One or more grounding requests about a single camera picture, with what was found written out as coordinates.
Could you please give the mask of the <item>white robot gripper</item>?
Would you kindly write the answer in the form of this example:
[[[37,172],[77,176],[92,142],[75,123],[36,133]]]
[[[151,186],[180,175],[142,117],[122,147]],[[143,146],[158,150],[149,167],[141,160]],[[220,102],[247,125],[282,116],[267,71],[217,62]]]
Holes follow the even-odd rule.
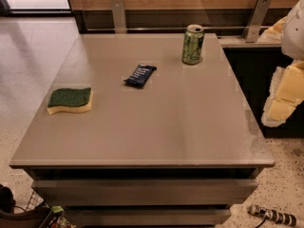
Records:
[[[294,60],[304,60],[304,0],[299,0],[283,17],[264,30],[261,38],[281,41],[282,52]],[[278,66],[263,107],[261,122],[268,127],[285,124],[304,101],[304,62],[293,61],[286,68]]]

